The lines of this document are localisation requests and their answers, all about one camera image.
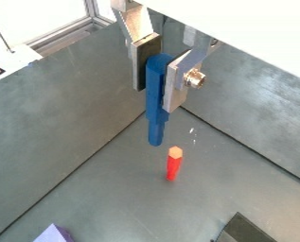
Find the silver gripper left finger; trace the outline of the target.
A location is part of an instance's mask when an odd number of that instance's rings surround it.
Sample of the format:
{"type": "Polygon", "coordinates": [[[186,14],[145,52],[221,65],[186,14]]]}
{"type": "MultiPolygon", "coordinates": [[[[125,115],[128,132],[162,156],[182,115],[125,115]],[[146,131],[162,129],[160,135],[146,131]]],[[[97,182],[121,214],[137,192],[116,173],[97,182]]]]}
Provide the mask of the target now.
{"type": "Polygon", "coordinates": [[[126,37],[132,60],[133,89],[146,88],[148,58],[161,53],[162,41],[153,31],[148,8],[133,0],[110,0],[110,6],[126,37]]]}

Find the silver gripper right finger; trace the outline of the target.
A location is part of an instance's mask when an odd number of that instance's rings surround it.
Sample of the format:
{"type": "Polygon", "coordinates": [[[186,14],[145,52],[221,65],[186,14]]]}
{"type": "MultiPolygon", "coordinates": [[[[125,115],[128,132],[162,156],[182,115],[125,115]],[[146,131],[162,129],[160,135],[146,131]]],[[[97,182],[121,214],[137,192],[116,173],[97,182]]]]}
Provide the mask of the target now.
{"type": "Polygon", "coordinates": [[[189,49],[178,54],[166,68],[162,108],[173,112],[185,102],[190,88],[198,89],[206,76],[201,73],[204,59],[221,47],[223,42],[186,26],[182,42],[189,49]]]}

